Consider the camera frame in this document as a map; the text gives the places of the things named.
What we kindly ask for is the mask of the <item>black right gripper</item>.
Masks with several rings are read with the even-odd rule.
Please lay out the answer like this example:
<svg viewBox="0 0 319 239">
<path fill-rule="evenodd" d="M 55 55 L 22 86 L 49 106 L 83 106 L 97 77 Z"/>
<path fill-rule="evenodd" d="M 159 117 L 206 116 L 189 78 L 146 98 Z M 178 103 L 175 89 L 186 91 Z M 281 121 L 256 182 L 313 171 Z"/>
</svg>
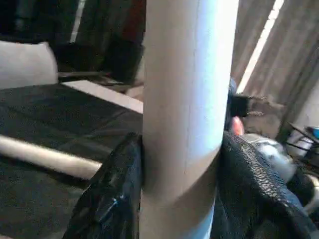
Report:
<svg viewBox="0 0 319 239">
<path fill-rule="evenodd" d="M 244 134 L 241 118 L 248 115 L 251 97 L 229 92 L 228 95 L 228 130 L 235 135 Z"/>
</svg>

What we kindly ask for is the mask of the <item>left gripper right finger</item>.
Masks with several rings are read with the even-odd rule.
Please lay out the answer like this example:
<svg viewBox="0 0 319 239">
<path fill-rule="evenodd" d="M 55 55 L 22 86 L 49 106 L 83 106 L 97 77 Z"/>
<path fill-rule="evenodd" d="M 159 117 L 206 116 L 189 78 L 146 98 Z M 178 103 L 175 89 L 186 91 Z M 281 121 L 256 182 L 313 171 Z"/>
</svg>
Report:
<svg viewBox="0 0 319 239">
<path fill-rule="evenodd" d="M 225 132 L 217 168 L 214 239 L 317 239 L 319 231 L 250 143 Z"/>
</svg>

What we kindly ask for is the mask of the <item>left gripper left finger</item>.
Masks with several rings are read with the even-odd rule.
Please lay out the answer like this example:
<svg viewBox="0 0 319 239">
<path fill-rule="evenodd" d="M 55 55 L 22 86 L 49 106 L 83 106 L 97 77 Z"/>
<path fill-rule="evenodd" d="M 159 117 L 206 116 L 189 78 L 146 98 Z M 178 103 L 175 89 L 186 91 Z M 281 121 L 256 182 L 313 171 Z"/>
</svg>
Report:
<svg viewBox="0 0 319 239">
<path fill-rule="evenodd" d="M 137 239 L 142 137 L 129 133 L 111 152 L 74 207 L 65 239 Z"/>
</svg>

